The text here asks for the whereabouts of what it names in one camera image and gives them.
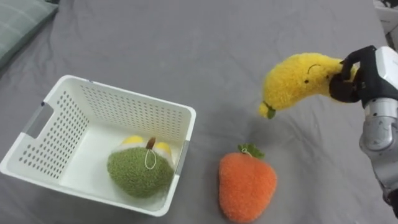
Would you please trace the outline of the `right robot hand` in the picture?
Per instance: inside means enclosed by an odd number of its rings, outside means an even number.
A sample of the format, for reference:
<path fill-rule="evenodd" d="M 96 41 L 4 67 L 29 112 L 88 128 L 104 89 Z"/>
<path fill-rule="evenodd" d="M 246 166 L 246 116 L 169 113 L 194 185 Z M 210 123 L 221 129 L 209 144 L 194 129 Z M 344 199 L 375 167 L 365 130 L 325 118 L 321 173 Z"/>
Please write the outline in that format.
<path fill-rule="evenodd" d="M 330 96 L 340 102 L 366 106 L 378 98 L 397 99 L 397 52 L 369 45 L 351 52 L 329 84 Z"/>

